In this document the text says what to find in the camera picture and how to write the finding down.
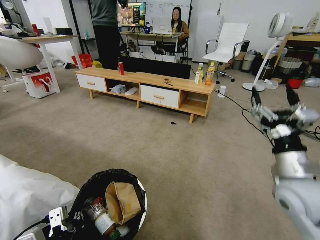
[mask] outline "laptop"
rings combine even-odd
[[[153,17],[151,20],[153,34],[172,34],[170,17]]]

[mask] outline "white slipper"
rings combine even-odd
[[[133,87],[129,91],[126,91],[124,95],[133,95],[139,90],[138,87]]]

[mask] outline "monitor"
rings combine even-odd
[[[118,4],[118,24],[128,27],[144,27],[146,19],[146,3],[128,3],[128,7],[122,8]]]

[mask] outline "red soda can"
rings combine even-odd
[[[122,62],[118,63],[118,67],[119,67],[119,73],[120,73],[120,75],[124,75],[123,63],[122,63]]]

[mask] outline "long black hair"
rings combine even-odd
[[[181,32],[181,28],[182,28],[181,8],[180,8],[180,7],[174,7],[173,10],[172,10],[172,15],[173,15],[174,10],[176,10],[176,9],[179,11],[179,19],[178,19],[177,30],[178,30],[178,32]],[[172,25],[172,27],[173,27],[173,25],[174,25],[173,16],[172,16],[172,18],[171,18],[171,25]]]

